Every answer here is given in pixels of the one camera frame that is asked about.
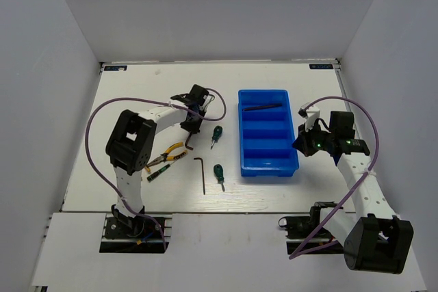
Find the blue tray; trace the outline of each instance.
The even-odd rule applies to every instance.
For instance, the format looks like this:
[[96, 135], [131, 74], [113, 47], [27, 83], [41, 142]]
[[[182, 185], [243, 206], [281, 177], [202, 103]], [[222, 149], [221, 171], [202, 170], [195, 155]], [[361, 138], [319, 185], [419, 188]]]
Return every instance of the blue tray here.
[[[277, 103], [281, 107], [243, 111], [246, 107]], [[291, 177], [298, 169], [286, 90], [240, 90], [239, 130], [242, 176]]]

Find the plier handle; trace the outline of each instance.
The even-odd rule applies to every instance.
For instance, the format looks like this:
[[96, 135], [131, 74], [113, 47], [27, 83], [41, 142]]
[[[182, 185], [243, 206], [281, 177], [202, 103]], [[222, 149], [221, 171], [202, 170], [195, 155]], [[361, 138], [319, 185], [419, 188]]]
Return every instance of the plier handle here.
[[146, 167], [144, 167], [144, 169], [146, 169], [147, 172], [150, 172], [151, 170], [149, 169], [149, 167], [152, 167], [153, 165], [157, 165], [157, 164], [160, 164], [161, 162], [166, 162], [166, 161], [176, 161], [176, 160], [179, 160], [182, 157], [186, 156], [188, 153], [187, 150], [184, 150], [183, 152], [179, 153], [178, 155], [169, 156], [170, 152], [172, 152], [174, 149], [182, 147], [182, 146], [184, 146], [183, 142], [173, 144], [171, 147], [169, 147], [167, 150], [165, 150], [164, 153], [162, 153], [159, 157], [157, 157], [156, 159], [154, 159], [151, 162], [149, 162], [148, 164], [146, 164]]

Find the wire cutter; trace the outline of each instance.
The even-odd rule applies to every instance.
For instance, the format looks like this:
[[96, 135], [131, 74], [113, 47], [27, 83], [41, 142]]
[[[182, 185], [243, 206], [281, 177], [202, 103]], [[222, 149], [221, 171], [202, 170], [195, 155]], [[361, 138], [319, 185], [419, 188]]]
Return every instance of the wire cutter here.
[[166, 162], [166, 161], [176, 161], [176, 160], [179, 160], [179, 159], [185, 157], [188, 153], [187, 150], [184, 150], [183, 152], [179, 153], [178, 155], [169, 156], [169, 153], [172, 152], [174, 149], [179, 148], [179, 147], [183, 147], [183, 146], [184, 146], [183, 142], [173, 144], [166, 151], [164, 151], [164, 153], [161, 154], [158, 158], [156, 158], [156, 159], [152, 160], [151, 162], [149, 162], [148, 164], [146, 164], [146, 167], [144, 167], [144, 169], [146, 169], [147, 172], [151, 172], [151, 169], [149, 167], [152, 167], [153, 165], [157, 165], [157, 164], [160, 164], [161, 162]]

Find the purple cable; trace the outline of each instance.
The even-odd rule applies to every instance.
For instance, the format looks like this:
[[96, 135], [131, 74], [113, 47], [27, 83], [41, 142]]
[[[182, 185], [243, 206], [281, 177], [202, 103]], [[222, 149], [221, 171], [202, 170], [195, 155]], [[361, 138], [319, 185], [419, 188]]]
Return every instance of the purple cable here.
[[374, 164], [376, 164], [377, 157], [378, 157], [378, 149], [380, 146], [380, 142], [379, 142], [379, 138], [378, 138], [377, 127], [374, 124], [374, 121], [371, 118], [371, 115], [368, 113], [368, 111], [366, 109], [364, 109], [363, 106], [360, 105], [358, 102], [353, 101], [349, 98], [345, 98], [345, 97], [327, 96], [327, 97], [322, 97], [322, 98], [317, 99], [316, 101], [311, 102], [310, 104], [308, 104], [304, 108], [304, 110], [308, 109], [312, 105], [315, 105], [316, 103], [319, 103], [320, 101], [325, 101], [326, 99], [339, 99], [341, 101], [346, 101], [346, 102], [349, 102], [349, 103], [356, 105], [359, 109], [362, 110], [362, 112], [367, 116], [368, 120], [370, 121], [370, 123], [372, 125], [372, 130], [374, 131], [374, 136], [376, 138], [376, 150], [374, 151], [374, 156], [371, 160], [370, 165], [368, 166], [367, 172], [364, 172], [362, 174], [361, 178], [359, 178], [359, 180], [353, 185], [353, 187], [351, 187], [350, 191], [348, 191], [348, 193], [342, 198], [342, 200], [336, 205], [336, 207], [333, 208], [333, 210], [320, 222], [320, 224], [318, 226], [316, 226], [316, 228], [314, 230], [312, 230], [312, 232], [309, 234], [309, 236], [306, 237], [305, 240], [295, 249], [295, 251], [292, 252], [292, 254], [289, 256], [289, 259], [291, 259], [291, 260], [293, 258], [296, 258], [297, 256], [302, 255], [302, 254], [310, 253], [310, 252], [313, 252], [316, 250], [321, 250], [321, 249], [328, 248], [328, 247], [332, 246], [332, 244], [328, 243], [328, 244], [324, 244], [322, 246], [318, 246], [316, 248], [307, 249], [305, 251], [300, 252], [302, 250], [302, 248], [312, 239], [312, 237], [314, 237], [318, 233], [318, 231], [334, 216], [336, 211], [338, 211], [342, 207], [342, 205], [344, 205], [344, 203], [351, 197], [351, 195], [360, 186], [360, 184], [362, 184], [362, 182], [365, 180], [365, 178], [367, 178], [368, 172], [371, 171], [371, 169], [374, 167]]
[[[220, 118], [214, 119], [214, 118], [205, 118], [201, 115], [199, 115], [198, 113], [196, 113], [195, 111], [192, 111], [191, 109], [188, 109], [187, 107], [184, 106], [180, 106], [180, 105], [173, 105], [172, 107], [176, 108], [176, 109], [182, 109], [184, 111], [187, 111], [195, 116], [198, 116], [199, 118], [206, 120], [206, 121], [219, 121], [221, 119], [223, 119], [225, 117], [225, 115], [227, 114], [227, 104], [225, 103], [224, 98], [222, 97], [221, 94], [219, 94], [219, 92], [217, 92], [216, 90], [212, 89], [212, 88], [206, 88], [206, 90], [209, 90], [211, 92], [214, 92], [215, 94], [217, 94], [220, 98], [220, 100], [222, 101], [222, 104], [224, 105], [224, 113], [222, 114], [222, 116]], [[138, 215], [140, 217], [152, 220], [155, 225], [158, 226], [159, 228], [159, 233], [162, 236], [163, 239], [163, 246], [164, 246], [164, 251], [166, 251], [166, 239], [164, 238], [164, 232], [161, 228], [161, 225], [158, 223], [158, 221], [154, 218], [151, 217], [150, 215], [144, 215], [142, 213], [138, 213], [135, 212], [130, 206], [129, 204], [126, 202], [126, 200], [123, 198], [122, 193], [118, 190], [118, 188], [115, 186], [115, 184], [113, 184], [107, 177], [105, 177], [103, 175], [103, 173], [96, 167], [96, 164], [94, 164], [92, 158], [91, 158], [91, 152], [90, 152], [90, 128], [91, 128], [91, 124], [92, 121], [94, 120], [94, 117], [96, 116], [96, 114], [106, 105], [114, 103], [114, 102], [119, 102], [119, 101], [135, 101], [135, 102], [142, 102], [142, 103], [150, 103], [150, 104], [155, 104], [155, 105], [162, 105], [162, 106], [168, 106], [170, 107], [170, 105], [168, 103], [163, 103], [163, 102], [157, 102], [157, 101], [150, 101], [148, 99], [143, 99], [143, 98], [135, 98], [135, 97], [118, 97], [118, 98], [113, 98], [110, 99], [102, 104], [100, 104], [92, 113], [90, 118], [88, 119], [88, 123], [87, 123], [87, 127], [85, 130], [85, 152], [87, 154], [87, 159], [88, 162], [91, 165], [91, 168], [93, 168], [93, 170], [98, 174], [99, 177], [101, 177], [103, 179], [103, 181], [105, 181], [118, 195], [118, 197], [122, 200], [123, 205], [125, 206], [125, 208], [132, 213], [133, 215]]]

